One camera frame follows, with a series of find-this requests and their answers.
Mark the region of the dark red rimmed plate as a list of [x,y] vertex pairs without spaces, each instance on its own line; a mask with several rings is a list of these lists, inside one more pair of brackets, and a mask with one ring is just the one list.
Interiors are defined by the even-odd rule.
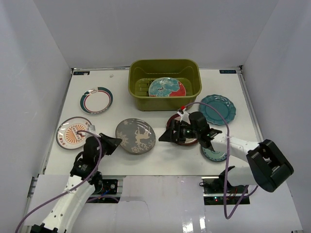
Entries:
[[[168,127],[170,126],[170,123],[173,121],[173,120],[180,120],[180,115],[179,114],[174,114],[172,115],[169,120],[167,121],[166,123],[166,129],[168,129]],[[198,141],[197,139],[195,138],[187,138],[185,140],[185,142],[176,142],[176,144],[180,145],[180,146],[184,146],[184,147],[189,147],[189,146],[193,146],[195,144],[197,144]]]

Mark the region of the grey reindeer plate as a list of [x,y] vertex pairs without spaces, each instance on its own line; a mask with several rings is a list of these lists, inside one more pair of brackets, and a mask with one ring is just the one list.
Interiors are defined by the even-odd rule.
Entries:
[[120,146],[131,154],[144,154],[156,143],[153,128],[144,120],[128,118],[121,121],[115,130],[116,138],[122,140]]

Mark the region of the red teal floral plate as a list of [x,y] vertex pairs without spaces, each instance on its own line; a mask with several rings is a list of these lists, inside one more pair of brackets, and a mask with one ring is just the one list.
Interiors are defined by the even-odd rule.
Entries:
[[150,97],[184,97],[186,89],[179,80],[162,77],[151,82],[148,94]]

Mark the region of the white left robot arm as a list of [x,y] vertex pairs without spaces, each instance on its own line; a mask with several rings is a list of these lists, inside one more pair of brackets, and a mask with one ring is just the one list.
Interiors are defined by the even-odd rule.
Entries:
[[83,151],[75,157],[73,168],[62,194],[47,217],[39,225],[33,225],[32,233],[70,233],[84,204],[92,194],[102,190],[102,174],[98,171],[100,161],[111,155],[122,140],[103,133],[89,133]]

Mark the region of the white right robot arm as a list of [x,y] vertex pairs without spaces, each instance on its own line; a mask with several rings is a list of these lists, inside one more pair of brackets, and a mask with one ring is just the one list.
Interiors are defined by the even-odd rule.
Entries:
[[227,157],[248,163],[247,167],[234,166],[222,173],[219,187],[227,194],[239,185],[257,185],[272,193],[294,173],[293,166],[272,140],[252,142],[230,137],[211,128],[201,112],[189,114],[188,122],[173,119],[159,141],[184,143],[188,138],[197,139],[206,149],[225,152]]

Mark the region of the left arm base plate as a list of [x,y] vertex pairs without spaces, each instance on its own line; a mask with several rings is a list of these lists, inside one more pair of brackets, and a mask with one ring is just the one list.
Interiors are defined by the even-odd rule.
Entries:
[[120,201],[117,179],[102,179],[95,185],[94,193],[88,198],[87,203],[113,203]]

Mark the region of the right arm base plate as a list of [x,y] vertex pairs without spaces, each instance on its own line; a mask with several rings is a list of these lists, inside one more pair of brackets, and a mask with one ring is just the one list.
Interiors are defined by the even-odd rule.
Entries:
[[[224,204],[223,183],[219,177],[202,177],[199,186],[203,188],[205,206],[217,206]],[[235,205],[241,197],[245,186],[227,187],[226,203]]]

